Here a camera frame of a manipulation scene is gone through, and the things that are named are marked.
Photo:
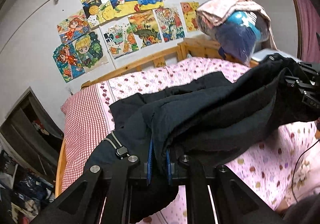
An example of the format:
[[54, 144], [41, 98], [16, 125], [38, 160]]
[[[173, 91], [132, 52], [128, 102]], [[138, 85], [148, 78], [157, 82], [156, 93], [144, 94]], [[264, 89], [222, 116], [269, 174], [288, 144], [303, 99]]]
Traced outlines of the right hand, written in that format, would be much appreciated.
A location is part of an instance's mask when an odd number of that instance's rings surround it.
[[318, 118], [315, 121], [315, 125], [316, 125], [316, 133], [315, 133], [315, 138], [320, 140], [320, 118]]

